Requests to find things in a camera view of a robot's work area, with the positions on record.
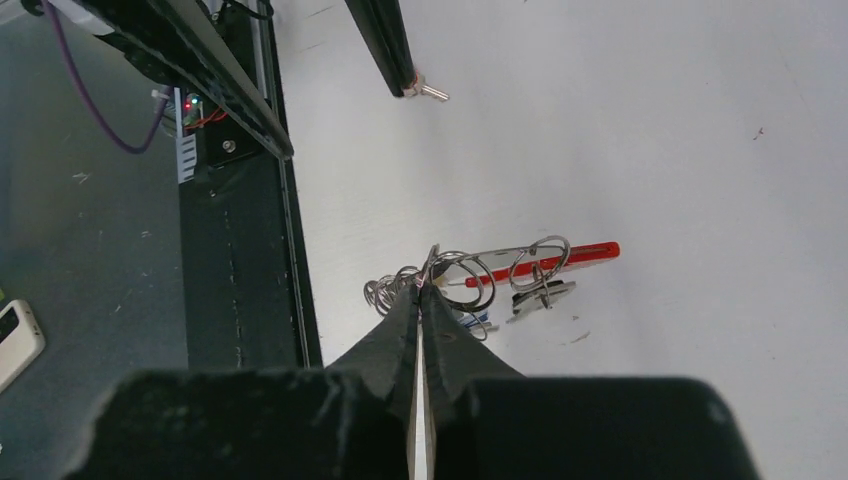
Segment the key with red tag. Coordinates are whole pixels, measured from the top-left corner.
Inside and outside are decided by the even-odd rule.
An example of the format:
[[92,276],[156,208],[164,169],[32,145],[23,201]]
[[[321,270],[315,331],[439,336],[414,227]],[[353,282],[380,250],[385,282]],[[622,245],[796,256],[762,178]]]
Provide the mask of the key with red tag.
[[450,100],[449,94],[428,85],[425,76],[420,72],[417,72],[412,83],[403,89],[404,98],[412,98],[416,96],[426,96],[439,102],[447,102]]

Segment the key organizer with red handle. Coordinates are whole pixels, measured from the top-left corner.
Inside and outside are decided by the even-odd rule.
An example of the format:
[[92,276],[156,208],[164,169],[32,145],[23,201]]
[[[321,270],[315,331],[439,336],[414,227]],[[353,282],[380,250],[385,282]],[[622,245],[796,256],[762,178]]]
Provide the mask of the key organizer with red handle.
[[[529,245],[475,253],[443,251],[434,245],[422,266],[407,265],[367,281],[363,296],[384,317],[404,288],[430,283],[446,298],[458,322],[467,313],[487,310],[489,314],[497,295],[505,293],[511,297],[507,322],[514,323],[536,311],[552,309],[576,289],[577,283],[563,280],[562,274],[610,262],[620,254],[620,244],[615,241],[574,246],[559,235]],[[493,324],[493,328],[468,331],[485,341],[498,329]]]

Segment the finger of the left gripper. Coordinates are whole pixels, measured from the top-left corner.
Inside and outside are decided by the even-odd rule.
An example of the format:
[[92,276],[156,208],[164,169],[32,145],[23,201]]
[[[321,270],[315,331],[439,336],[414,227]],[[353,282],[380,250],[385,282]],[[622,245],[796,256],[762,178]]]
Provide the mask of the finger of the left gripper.
[[222,107],[270,153],[293,147],[278,116],[219,35],[199,1],[82,0],[112,31],[100,36],[159,84],[190,85]]
[[346,0],[345,4],[390,93],[403,98],[417,80],[398,0]]

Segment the blue key tag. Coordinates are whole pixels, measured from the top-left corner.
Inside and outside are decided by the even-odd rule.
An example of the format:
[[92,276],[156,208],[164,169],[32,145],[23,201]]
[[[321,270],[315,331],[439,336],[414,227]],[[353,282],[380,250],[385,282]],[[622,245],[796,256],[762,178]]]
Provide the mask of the blue key tag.
[[475,330],[480,328],[493,328],[493,324],[489,320],[489,314],[487,310],[477,312],[477,313],[467,313],[463,315],[459,320],[459,324],[466,328],[467,330]]

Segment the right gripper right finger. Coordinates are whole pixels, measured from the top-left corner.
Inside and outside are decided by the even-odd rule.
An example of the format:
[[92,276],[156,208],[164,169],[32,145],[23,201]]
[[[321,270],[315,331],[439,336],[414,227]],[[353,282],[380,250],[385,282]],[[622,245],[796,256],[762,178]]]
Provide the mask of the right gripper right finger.
[[431,475],[475,479],[480,464],[476,384],[523,375],[457,322],[434,285],[421,288],[420,309]]

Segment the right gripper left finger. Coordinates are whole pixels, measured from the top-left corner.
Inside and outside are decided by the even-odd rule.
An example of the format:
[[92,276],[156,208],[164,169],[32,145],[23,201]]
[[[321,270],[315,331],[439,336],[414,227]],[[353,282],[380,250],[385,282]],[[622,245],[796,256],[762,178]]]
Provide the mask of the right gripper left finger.
[[419,293],[404,288],[386,316],[327,368],[345,385],[345,479],[414,473]]

